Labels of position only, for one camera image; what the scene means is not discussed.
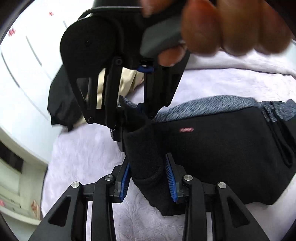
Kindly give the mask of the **right hand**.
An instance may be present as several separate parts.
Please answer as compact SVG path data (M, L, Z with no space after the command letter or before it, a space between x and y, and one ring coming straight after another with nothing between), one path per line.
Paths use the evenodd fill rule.
M182 9L183 44L158 55L161 66L180 62L187 50L213 56L223 49L232 56L255 50L279 54L290 44L292 32L282 17L266 1L187 1Z

